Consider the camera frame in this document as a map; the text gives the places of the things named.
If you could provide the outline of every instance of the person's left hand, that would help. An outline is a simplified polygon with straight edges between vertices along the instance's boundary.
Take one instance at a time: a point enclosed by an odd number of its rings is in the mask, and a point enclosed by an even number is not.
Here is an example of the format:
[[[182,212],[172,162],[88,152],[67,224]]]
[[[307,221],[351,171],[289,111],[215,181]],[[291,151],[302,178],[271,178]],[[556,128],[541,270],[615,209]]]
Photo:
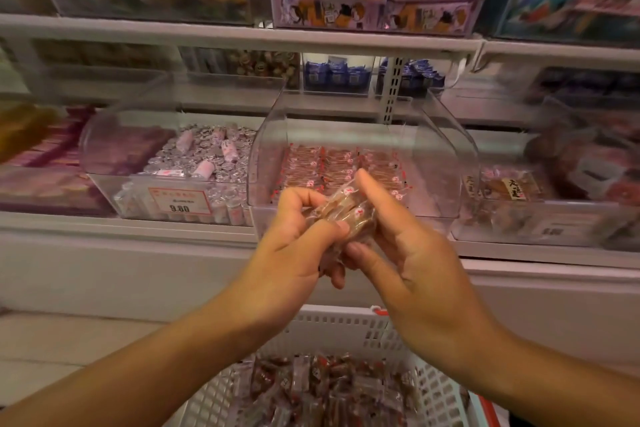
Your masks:
[[[241,276],[217,300],[225,303],[235,320],[250,322],[257,348],[277,334],[300,311],[319,279],[323,253],[347,236],[343,222],[318,220],[307,231],[303,207],[326,201],[319,192],[301,187],[286,188],[278,212],[258,244]],[[334,287],[344,287],[344,267],[332,267]]]

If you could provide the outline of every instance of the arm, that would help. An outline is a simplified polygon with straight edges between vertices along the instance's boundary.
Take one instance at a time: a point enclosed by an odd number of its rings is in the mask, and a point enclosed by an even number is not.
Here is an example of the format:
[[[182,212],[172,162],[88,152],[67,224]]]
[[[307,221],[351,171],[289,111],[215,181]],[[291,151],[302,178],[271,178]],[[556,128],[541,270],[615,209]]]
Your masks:
[[[318,280],[322,254],[348,232],[303,206],[326,198],[289,188],[251,261],[219,296],[185,318],[0,412],[0,427],[156,427],[220,370],[293,319]],[[334,286],[344,286],[336,269]]]
[[[538,427],[640,425],[640,380],[508,332],[476,294],[445,237],[366,172],[356,181],[378,212],[376,242],[396,267],[362,244],[346,251],[417,355]]]

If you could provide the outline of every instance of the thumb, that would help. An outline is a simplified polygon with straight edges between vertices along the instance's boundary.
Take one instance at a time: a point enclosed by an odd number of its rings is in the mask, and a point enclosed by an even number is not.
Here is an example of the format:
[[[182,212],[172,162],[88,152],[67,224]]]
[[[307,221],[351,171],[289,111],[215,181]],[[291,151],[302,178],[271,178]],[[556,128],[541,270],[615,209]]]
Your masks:
[[[368,246],[351,242],[344,251],[376,287],[385,303],[404,289],[404,282],[400,274]]]
[[[323,253],[348,233],[349,225],[344,221],[318,220],[296,240],[295,248],[319,262]]]

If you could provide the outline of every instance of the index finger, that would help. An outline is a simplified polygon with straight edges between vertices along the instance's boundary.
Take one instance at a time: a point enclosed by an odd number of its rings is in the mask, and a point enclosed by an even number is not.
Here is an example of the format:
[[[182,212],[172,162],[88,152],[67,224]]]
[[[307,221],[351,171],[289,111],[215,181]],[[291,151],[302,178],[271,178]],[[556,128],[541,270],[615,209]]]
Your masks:
[[[312,206],[317,208],[326,202],[326,197],[308,187],[288,187],[280,195],[278,201],[278,216],[286,216],[289,213],[302,212],[302,208]]]
[[[373,204],[382,225],[394,236],[399,235],[412,224],[419,225],[415,216],[364,169],[359,169],[356,172],[356,183]]]

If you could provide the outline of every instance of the barcode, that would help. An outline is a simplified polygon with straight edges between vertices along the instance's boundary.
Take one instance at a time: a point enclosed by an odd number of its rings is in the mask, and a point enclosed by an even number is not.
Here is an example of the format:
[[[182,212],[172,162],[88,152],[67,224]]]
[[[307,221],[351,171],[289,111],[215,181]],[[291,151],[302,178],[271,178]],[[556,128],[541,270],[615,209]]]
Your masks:
[[[562,228],[545,228],[544,230],[542,230],[543,235],[549,235],[552,237],[562,235],[563,232],[564,230]]]

